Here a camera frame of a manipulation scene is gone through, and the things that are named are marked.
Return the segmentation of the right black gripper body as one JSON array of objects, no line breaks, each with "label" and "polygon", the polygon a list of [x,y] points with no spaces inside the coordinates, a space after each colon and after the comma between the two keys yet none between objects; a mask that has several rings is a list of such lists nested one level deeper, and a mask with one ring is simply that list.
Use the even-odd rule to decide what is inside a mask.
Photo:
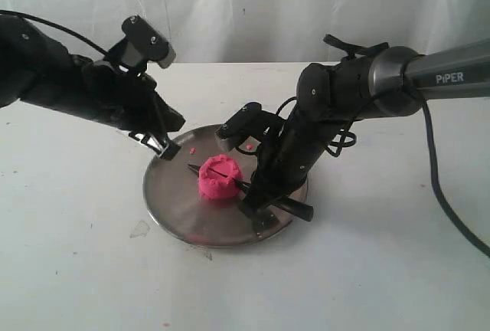
[{"label": "right black gripper body", "polygon": [[300,188],[325,147],[341,130],[340,119],[327,120],[332,111],[326,98],[297,97],[287,119],[258,110],[252,136],[260,141],[252,178],[254,201],[275,201]]}]

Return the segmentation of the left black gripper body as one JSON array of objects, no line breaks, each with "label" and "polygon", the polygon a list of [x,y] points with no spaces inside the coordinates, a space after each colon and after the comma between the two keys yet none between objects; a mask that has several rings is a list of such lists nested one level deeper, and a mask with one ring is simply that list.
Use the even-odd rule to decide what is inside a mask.
[{"label": "left black gripper body", "polygon": [[107,61],[82,56],[76,57],[76,65],[82,87],[77,117],[159,139],[185,124],[185,118],[156,92],[156,81],[148,74],[129,74]]}]

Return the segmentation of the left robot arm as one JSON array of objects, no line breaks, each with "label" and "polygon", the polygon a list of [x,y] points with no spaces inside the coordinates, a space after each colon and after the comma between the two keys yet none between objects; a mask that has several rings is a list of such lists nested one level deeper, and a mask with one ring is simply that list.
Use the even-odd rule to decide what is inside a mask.
[{"label": "left robot arm", "polygon": [[[78,38],[102,54],[93,61],[71,54],[34,23]],[[126,131],[157,157],[173,159],[180,150],[169,133],[185,118],[157,93],[147,65],[169,67],[170,42],[139,15],[122,23],[124,37],[105,51],[83,35],[21,12],[1,12],[1,105],[15,101],[65,113]]]}]

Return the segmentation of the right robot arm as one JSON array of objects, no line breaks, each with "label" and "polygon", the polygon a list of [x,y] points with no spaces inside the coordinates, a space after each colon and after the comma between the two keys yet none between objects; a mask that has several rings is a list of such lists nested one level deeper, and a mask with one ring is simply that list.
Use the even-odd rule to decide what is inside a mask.
[{"label": "right robot arm", "polygon": [[353,123],[409,116],[428,100],[489,93],[487,41],[429,55],[387,44],[341,49],[338,64],[312,63],[302,71],[286,119],[258,103],[242,108],[240,131],[259,141],[257,167],[239,204],[250,219],[298,189],[322,154],[336,157],[353,144]]}]

